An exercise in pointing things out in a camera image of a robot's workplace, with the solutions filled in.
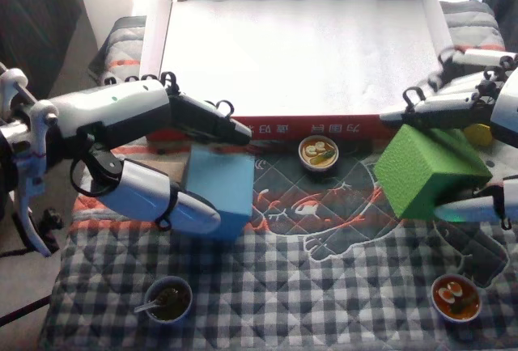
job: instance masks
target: gray floor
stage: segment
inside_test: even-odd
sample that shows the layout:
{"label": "gray floor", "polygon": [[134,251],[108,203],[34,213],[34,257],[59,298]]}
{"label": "gray floor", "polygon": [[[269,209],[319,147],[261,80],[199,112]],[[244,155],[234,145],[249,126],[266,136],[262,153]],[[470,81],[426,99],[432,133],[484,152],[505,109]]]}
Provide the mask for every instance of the gray floor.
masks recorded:
{"label": "gray floor", "polygon": [[[87,66],[96,55],[96,50],[96,39],[83,13],[70,42],[62,71],[50,92],[51,97],[95,86],[87,75]],[[45,194],[32,202],[36,217],[45,208],[52,206],[64,218],[65,228],[55,234],[60,246],[65,242],[76,198],[76,192],[68,179],[69,169],[70,163],[61,163],[55,167],[45,178]],[[11,210],[6,209],[6,217],[0,221],[0,252],[22,248],[11,217],[8,216]],[[50,294],[59,271],[60,257],[60,252],[50,258],[43,258],[33,252],[0,259],[0,316]],[[0,350],[35,349],[47,309],[43,307],[0,328]]]}

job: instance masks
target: small bowl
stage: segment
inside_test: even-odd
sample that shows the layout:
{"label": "small bowl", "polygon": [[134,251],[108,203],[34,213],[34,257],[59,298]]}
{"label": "small bowl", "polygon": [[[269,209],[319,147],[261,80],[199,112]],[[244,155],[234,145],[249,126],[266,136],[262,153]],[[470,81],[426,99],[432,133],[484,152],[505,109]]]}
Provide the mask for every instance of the small bowl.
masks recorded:
{"label": "small bowl", "polygon": [[[475,292],[477,293],[479,303],[478,303],[477,312],[473,316],[471,316],[468,319],[454,319],[453,317],[446,315],[444,312],[442,312],[439,309],[439,307],[435,303],[434,290],[435,290],[437,284],[439,284],[439,282],[441,282],[444,278],[452,278],[454,280],[455,279],[461,280],[461,281],[465,282],[466,284],[470,285],[475,290]],[[477,286],[471,280],[469,280],[468,278],[466,278],[464,276],[461,276],[460,274],[444,274],[443,276],[436,278],[434,283],[431,284],[431,302],[434,305],[434,308],[443,317],[443,319],[445,319],[446,321],[449,321],[450,323],[455,323],[455,324],[465,324],[465,323],[469,323],[470,321],[475,320],[478,317],[478,315],[480,315],[480,311],[482,310],[482,300],[480,298],[480,293],[478,293]]]}
{"label": "small bowl", "polygon": [[164,278],[160,278],[159,280],[156,280],[155,282],[153,282],[153,284],[151,284],[146,294],[144,294],[144,302],[153,301],[156,298],[156,296],[158,296],[158,294],[165,288],[179,284],[184,286],[189,292],[189,305],[187,306],[187,309],[185,309],[184,313],[172,320],[161,320],[151,314],[150,311],[152,310],[147,310],[147,317],[149,317],[152,321],[158,324],[174,325],[178,327],[182,325],[184,319],[187,317],[191,310],[191,306],[193,305],[193,291],[191,290],[191,287],[187,283],[187,281],[183,278],[176,276],[167,276]]}
{"label": "small bowl", "polygon": [[[304,157],[302,156],[302,146],[304,143],[308,142],[308,141],[312,141],[312,140],[315,140],[315,139],[318,139],[318,140],[322,140],[323,142],[327,142],[329,143],[335,150],[336,150],[336,154],[334,155],[334,158],[333,158],[333,161],[331,161],[329,163],[329,165],[326,165],[325,167],[315,167],[314,165],[312,165],[311,163],[307,163],[306,160],[304,159]],[[304,167],[306,167],[306,169],[308,169],[309,171],[328,171],[331,167],[333,167],[333,165],[338,161],[338,155],[339,155],[339,151],[338,151],[338,146],[336,143],[334,143],[333,140],[327,138],[327,137],[324,137],[323,135],[312,135],[310,137],[306,137],[305,139],[302,140],[302,142],[299,144],[299,159],[300,159],[300,162],[304,165]]]}

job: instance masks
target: boiled egg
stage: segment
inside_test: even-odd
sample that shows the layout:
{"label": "boiled egg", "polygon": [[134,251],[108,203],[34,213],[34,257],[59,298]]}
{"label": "boiled egg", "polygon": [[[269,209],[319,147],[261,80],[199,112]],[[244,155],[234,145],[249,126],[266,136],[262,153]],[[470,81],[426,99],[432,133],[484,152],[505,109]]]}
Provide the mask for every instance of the boiled egg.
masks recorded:
{"label": "boiled egg", "polygon": [[316,151],[325,151],[325,143],[323,143],[322,141],[319,141],[315,144],[315,147],[316,147]]}
{"label": "boiled egg", "polygon": [[455,297],[460,297],[462,295],[462,287],[458,282],[451,281],[447,284],[447,287]]}
{"label": "boiled egg", "polygon": [[316,147],[313,145],[306,147],[305,152],[308,157],[315,157],[317,154]]}
{"label": "boiled egg", "polygon": [[439,289],[439,297],[441,297],[448,304],[453,304],[455,302],[455,296],[452,291],[446,288]]}

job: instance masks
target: miniature food bowl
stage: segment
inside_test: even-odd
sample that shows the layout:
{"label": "miniature food bowl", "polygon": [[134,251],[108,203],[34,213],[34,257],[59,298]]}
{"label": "miniature food bowl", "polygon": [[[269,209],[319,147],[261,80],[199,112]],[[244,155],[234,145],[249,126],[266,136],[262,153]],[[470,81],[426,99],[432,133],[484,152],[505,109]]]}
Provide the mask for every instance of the miniature food bowl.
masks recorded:
{"label": "miniature food bowl", "polygon": [[168,307],[148,309],[146,313],[156,323],[181,326],[193,304],[193,291],[183,278],[167,276],[153,282],[144,295],[144,302],[155,300],[167,288],[173,288],[176,291],[178,302]]}
{"label": "miniature food bowl", "polygon": [[482,309],[477,286],[459,274],[444,274],[431,286],[431,301],[443,318],[451,323],[468,323]]}
{"label": "miniature food bowl", "polygon": [[312,135],[299,144],[299,158],[310,171],[327,171],[338,161],[338,146],[323,135]]}

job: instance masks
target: bowl rim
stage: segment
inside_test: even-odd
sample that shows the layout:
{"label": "bowl rim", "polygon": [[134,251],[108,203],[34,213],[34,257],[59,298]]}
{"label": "bowl rim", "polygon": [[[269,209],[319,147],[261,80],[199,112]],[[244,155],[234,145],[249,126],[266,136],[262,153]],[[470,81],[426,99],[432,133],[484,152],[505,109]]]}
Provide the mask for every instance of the bowl rim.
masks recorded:
{"label": "bowl rim", "polygon": [[172,283],[181,283],[182,285],[187,287],[187,290],[189,291],[189,297],[190,297],[189,305],[185,309],[184,313],[182,313],[177,318],[171,319],[171,320],[157,319],[149,312],[149,310],[146,310],[147,317],[149,317],[151,320],[155,321],[156,323],[174,324],[174,323],[180,321],[181,319],[183,319],[191,310],[191,306],[193,305],[193,290],[191,289],[191,286],[185,279],[183,279],[182,277],[178,277],[178,276],[166,276],[166,277],[161,277],[158,280],[154,280],[153,283],[151,284],[151,286],[149,288],[147,288],[146,293],[144,294],[144,302],[150,301],[152,292],[155,291],[158,287],[162,288],[162,287],[167,286]]}
{"label": "bowl rim", "polygon": [[[326,165],[325,167],[316,167],[314,165],[312,165],[311,163],[307,163],[306,160],[304,159],[304,157],[302,156],[302,145],[311,140],[311,139],[314,139],[314,138],[319,138],[319,139],[324,139],[326,140],[328,143],[331,144],[332,147],[334,147],[334,149],[336,150],[336,154],[334,155],[334,160],[329,163],[329,165]],[[319,135],[319,134],[313,134],[313,135],[310,135],[309,137],[306,137],[305,139],[303,139],[302,141],[300,141],[299,143],[299,159],[300,159],[300,162],[302,162],[302,164],[309,170],[311,171],[327,171],[328,169],[330,169],[337,161],[338,161],[338,156],[340,155],[340,150],[338,149],[338,145],[329,137],[326,137],[325,135]]]}
{"label": "bowl rim", "polygon": [[[444,278],[456,278],[456,279],[460,279],[462,281],[464,281],[465,283],[469,284],[470,286],[473,287],[473,289],[475,290],[475,292],[477,293],[477,296],[478,296],[478,301],[479,301],[479,304],[478,304],[478,309],[477,309],[477,312],[475,312],[475,314],[471,317],[469,317],[468,319],[455,319],[453,317],[450,317],[448,315],[446,315],[444,312],[442,312],[439,307],[437,306],[437,304],[435,303],[435,299],[434,299],[434,290],[435,290],[435,287],[437,286],[437,284],[439,282],[441,282]],[[465,324],[465,323],[468,323],[470,321],[473,321],[475,320],[478,315],[480,315],[480,312],[482,310],[482,299],[480,297],[480,292],[478,291],[478,288],[477,286],[468,278],[460,275],[460,274],[455,274],[455,273],[447,273],[447,274],[443,274],[442,276],[439,276],[435,279],[435,281],[433,282],[433,284],[431,284],[431,303],[433,304],[434,308],[440,313],[441,316],[443,316],[447,321],[450,321],[452,323],[457,323],[457,324]]]}

